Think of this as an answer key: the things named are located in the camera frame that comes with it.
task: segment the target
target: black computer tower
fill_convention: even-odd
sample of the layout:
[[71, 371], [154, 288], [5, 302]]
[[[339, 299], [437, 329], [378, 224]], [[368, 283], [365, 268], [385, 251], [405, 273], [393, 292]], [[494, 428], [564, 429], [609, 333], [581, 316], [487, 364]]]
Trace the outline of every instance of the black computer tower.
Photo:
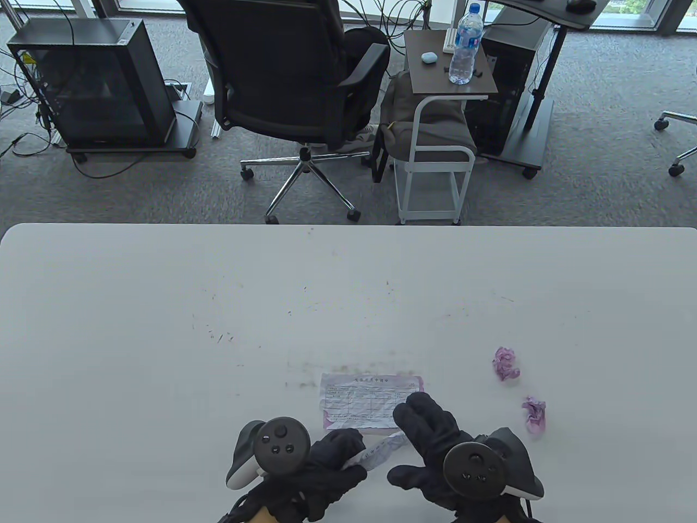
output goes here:
[[32, 17], [8, 47], [69, 147], [167, 141], [176, 115], [142, 20]]
[[[498, 155], [530, 97], [535, 71], [545, 53], [540, 46], [551, 23], [523, 11], [504, 7], [482, 37], [498, 94], [468, 101], [465, 118], [478, 154]], [[539, 67], [538, 81], [544, 65]]]

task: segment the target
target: computer mouse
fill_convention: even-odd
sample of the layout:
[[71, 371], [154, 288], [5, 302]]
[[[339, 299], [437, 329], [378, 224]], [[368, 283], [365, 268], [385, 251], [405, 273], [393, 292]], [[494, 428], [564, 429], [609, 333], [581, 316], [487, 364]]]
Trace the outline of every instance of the computer mouse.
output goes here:
[[435, 63], [438, 60], [438, 55], [434, 52], [427, 52], [421, 55], [421, 60], [424, 63]]
[[568, 0], [567, 11], [575, 15], [587, 15], [595, 10], [595, 0]]

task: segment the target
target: carpet floor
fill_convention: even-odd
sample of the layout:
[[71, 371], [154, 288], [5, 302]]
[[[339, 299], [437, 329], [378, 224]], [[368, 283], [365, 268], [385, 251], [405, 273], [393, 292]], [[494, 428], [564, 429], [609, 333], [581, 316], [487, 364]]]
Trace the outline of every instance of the carpet floor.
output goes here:
[[[192, 82], [192, 96], [200, 99], [207, 72], [196, 35], [182, 18], [150, 17], [146, 26], [163, 77]], [[11, 34], [5, 17], [0, 32]], [[555, 107], [543, 170], [528, 181], [518, 167], [475, 166], [463, 222], [697, 226], [697, 156], [686, 160], [681, 177], [667, 172], [678, 153], [697, 144], [697, 126], [672, 122], [662, 133], [653, 129], [663, 109], [697, 112], [696, 47], [693, 36], [570, 33], [548, 89]], [[0, 66], [11, 70], [12, 61], [0, 58]], [[390, 70], [402, 63], [393, 52]], [[1, 83], [13, 81], [0, 74]], [[212, 108], [205, 107], [193, 160], [153, 156], [105, 180], [81, 176], [60, 149], [30, 158], [7, 153], [0, 160], [0, 236], [20, 222], [262, 223], [290, 169], [259, 167], [247, 183], [238, 162], [289, 156], [296, 145], [240, 128], [212, 140], [212, 124]], [[42, 132], [33, 109], [0, 122], [0, 150], [23, 131]], [[17, 150], [41, 146], [27, 137]], [[82, 168], [99, 176], [127, 164], [96, 159]], [[357, 160], [323, 169], [362, 211], [360, 224], [397, 221], [393, 176], [374, 184]], [[341, 203], [310, 176], [298, 180], [276, 214], [281, 223], [350, 223]]]

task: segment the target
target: black desk leg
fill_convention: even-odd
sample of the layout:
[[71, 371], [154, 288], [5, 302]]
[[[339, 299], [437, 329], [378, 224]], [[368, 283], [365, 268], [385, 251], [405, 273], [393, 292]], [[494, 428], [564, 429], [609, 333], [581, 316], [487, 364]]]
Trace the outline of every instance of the black desk leg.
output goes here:
[[547, 65], [544, 67], [544, 72], [542, 73], [542, 79], [539, 81], [539, 86], [533, 91], [533, 105], [528, 113], [528, 119], [525, 122], [526, 131], [533, 128], [535, 123], [535, 117], [537, 116], [537, 110], [544, 99], [544, 92], [547, 90], [547, 84], [549, 79], [552, 77], [552, 71], [554, 70], [554, 65], [557, 63], [557, 58], [559, 58], [559, 53], [562, 50], [562, 45], [564, 45], [564, 39], [566, 38], [567, 28], [561, 26], [559, 31], [557, 31], [557, 36], [554, 39], [554, 45], [549, 53], [549, 59], [547, 60]]

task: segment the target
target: hand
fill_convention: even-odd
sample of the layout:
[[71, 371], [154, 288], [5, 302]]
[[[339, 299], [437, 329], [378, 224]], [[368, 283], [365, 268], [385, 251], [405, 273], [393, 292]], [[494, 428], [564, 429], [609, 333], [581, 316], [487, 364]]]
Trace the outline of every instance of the hand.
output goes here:
[[365, 449], [356, 429], [335, 430], [315, 442], [307, 462], [289, 476], [266, 476], [219, 523], [250, 521], [263, 507], [279, 523], [322, 519], [327, 507], [367, 477], [360, 465], [341, 470], [348, 458]]
[[458, 518], [468, 522], [494, 523], [504, 516], [511, 522], [526, 520], [520, 498], [505, 494], [493, 501], [470, 501], [448, 485], [443, 475], [445, 456], [455, 445], [474, 440], [431, 396], [411, 394], [406, 403], [395, 407], [393, 417], [424, 459], [425, 467], [398, 465], [388, 472], [392, 485], [405, 490], [417, 488], [428, 501], [454, 510]]

